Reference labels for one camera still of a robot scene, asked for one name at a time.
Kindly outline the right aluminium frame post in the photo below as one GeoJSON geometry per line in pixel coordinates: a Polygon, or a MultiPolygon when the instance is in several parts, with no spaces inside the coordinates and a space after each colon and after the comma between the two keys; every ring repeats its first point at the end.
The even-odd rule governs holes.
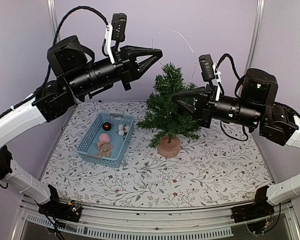
{"type": "Polygon", "coordinates": [[[257,0],[254,20],[252,25],[251,39],[248,47],[246,62],[243,71],[241,72],[242,74],[244,74],[247,69],[253,66],[254,58],[257,51],[257,44],[258,44],[258,40],[262,28],[264,9],[265,9],[265,0],[257,0]]]}

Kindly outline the left aluminium frame post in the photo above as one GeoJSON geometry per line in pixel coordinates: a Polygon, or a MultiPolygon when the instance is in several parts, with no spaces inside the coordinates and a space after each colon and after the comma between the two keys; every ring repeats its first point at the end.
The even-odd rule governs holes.
{"type": "Polygon", "coordinates": [[[52,35],[53,37],[55,37],[57,33],[58,23],[59,23],[57,18],[55,0],[47,0],[46,3],[47,3],[48,17],[50,21],[52,35]]]}

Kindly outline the front aluminium rail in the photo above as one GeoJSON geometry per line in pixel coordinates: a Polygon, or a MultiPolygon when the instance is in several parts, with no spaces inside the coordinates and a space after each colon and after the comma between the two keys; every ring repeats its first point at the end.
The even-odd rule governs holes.
{"type": "Polygon", "coordinates": [[[63,194],[64,200],[81,203],[78,222],[54,221],[38,212],[25,196],[12,230],[13,240],[300,240],[300,222],[294,205],[283,202],[274,214],[238,222],[232,208],[243,209],[254,193],[207,194],[172,191],[151,196],[116,193],[111,200],[86,191],[63,194]]]}

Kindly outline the beige burlap bow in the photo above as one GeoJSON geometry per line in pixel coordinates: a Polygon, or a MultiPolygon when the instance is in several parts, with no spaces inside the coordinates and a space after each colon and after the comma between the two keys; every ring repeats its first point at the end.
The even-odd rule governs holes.
{"type": "Polygon", "coordinates": [[[113,145],[110,143],[106,143],[104,141],[100,141],[96,143],[98,152],[97,155],[101,157],[107,157],[109,158],[111,156],[112,150],[113,150],[113,145]]]}

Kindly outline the dark red bauble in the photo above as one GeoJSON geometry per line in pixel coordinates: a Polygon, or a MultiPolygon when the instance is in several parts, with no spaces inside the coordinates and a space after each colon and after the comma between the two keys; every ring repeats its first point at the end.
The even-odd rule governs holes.
{"type": "Polygon", "coordinates": [[[112,129],[112,124],[110,122],[104,122],[102,125],[104,131],[110,131],[112,129]]]}

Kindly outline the white cotton boll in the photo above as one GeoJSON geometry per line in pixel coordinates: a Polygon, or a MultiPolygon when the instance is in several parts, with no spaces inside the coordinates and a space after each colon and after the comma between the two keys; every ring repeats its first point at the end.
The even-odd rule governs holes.
{"type": "Polygon", "coordinates": [[[125,135],[127,135],[128,131],[129,131],[129,126],[128,125],[120,124],[118,126],[118,132],[117,132],[118,135],[125,136],[125,135]]]}

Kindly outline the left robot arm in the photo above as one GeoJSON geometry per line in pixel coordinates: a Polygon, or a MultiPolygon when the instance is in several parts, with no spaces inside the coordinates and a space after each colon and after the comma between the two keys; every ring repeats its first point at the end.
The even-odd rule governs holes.
{"type": "Polygon", "coordinates": [[[0,180],[31,197],[53,216],[64,213],[57,190],[38,181],[13,159],[7,144],[26,131],[49,123],[75,105],[121,82],[125,90],[161,57],[160,49],[126,45],[111,48],[108,57],[95,61],[94,52],[69,36],[47,51],[56,80],[47,81],[24,101],[0,116],[0,180]]]}

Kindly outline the aluminium frame post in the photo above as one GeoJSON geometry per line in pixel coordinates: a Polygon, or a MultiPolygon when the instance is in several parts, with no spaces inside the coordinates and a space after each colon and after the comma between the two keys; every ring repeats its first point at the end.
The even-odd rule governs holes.
{"type": "Polygon", "coordinates": [[[264,9],[265,9],[265,0],[257,0],[254,20],[252,25],[251,39],[248,47],[246,62],[243,71],[241,72],[242,74],[244,74],[247,69],[253,66],[254,58],[257,51],[257,44],[258,44],[258,40],[262,28],[264,9]]]}
{"type": "Polygon", "coordinates": [[[50,21],[52,35],[53,37],[55,37],[57,33],[58,23],[59,23],[57,18],[55,0],[47,0],[46,3],[47,3],[48,17],[50,21]]]}

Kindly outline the floral table mat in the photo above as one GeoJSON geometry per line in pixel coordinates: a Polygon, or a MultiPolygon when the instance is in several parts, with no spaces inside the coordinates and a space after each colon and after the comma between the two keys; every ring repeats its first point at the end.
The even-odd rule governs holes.
{"type": "Polygon", "coordinates": [[[196,141],[181,139],[180,153],[164,158],[148,146],[153,130],[135,128],[119,168],[86,162],[77,146],[98,113],[141,120],[143,102],[82,103],[77,106],[41,178],[62,199],[139,208],[188,208],[250,201],[272,183],[252,138],[213,120],[196,141]]]}

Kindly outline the small green christmas tree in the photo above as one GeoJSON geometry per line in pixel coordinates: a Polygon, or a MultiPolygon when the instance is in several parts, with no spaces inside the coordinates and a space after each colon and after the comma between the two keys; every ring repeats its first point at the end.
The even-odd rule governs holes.
{"type": "Polygon", "coordinates": [[[154,92],[146,101],[144,120],[137,123],[137,126],[144,130],[159,130],[149,141],[149,147],[157,148],[164,136],[170,139],[179,135],[191,140],[199,138],[198,132],[201,127],[198,121],[172,101],[173,94],[196,87],[194,83],[184,82],[182,69],[172,62],[162,66],[162,74],[155,77],[154,92]]]}

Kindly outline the wooden tree base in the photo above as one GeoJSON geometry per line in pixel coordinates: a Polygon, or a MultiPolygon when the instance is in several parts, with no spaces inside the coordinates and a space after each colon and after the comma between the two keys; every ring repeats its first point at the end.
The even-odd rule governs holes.
{"type": "Polygon", "coordinates": [[[165,135],[159,142],[157,147],[157,152],[164,158],[174,158],[176,157],[181,149],[181,141],[180,139],[175,137],[170,137],[165,135]]]}

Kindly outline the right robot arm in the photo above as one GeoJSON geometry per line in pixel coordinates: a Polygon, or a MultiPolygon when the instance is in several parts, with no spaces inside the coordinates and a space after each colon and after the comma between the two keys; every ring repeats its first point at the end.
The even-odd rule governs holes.
{"type": "Polygon", "coordinates": [[[237,83],[238,97],[220,95],[220,85],[209,80],[206,86],[175,93],[172,101],[188,112],[204,128],[212,119],[259,128],[259,135],[281,146],[300,149],[300,114],[293,108],[276,102],[276,77],[261,69],[249,68],[237,83]]]}

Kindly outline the light blue plastic basket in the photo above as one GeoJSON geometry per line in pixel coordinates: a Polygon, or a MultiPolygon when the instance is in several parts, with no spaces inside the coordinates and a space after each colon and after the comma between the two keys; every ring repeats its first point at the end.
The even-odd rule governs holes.
{"type": "Polygon", "coordinates": [[[134,116],[99,113],[80,144],[77,153],[91,163],[119,168],[134,131],[134,116]]]}

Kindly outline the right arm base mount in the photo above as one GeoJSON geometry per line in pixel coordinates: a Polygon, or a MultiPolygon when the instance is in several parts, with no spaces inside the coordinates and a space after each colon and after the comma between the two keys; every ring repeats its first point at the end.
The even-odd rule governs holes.
{"type": "Polygon", "coordinates": [[[254,196],[253,203],[245,204],[241,206],[235,206],[231,208],[231,219],[235,223],[241,223],[245,221],[254,220],[270,216],[269,220],[265,220],[263,224],[257,223],[249,226],[248,229],[255,235],[264,234],[270,231],[270,225],[273,222],[274,217],[274,206],[267,202],[267,190],[269,186],[263,186],[259,188],[254,196]]]}

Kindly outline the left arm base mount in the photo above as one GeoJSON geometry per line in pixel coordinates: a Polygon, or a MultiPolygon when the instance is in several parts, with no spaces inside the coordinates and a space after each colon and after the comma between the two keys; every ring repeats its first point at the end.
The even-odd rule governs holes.
{"type": "Polygon", "coordinates": [[[74,200],[63,203],[59,199],[57,189],[50,184],[48,188],[50,190],[49,201],[45,204],[39,204],[38,212],[54,219],[78,223],[82,214],[82,204],[74,200]]]}

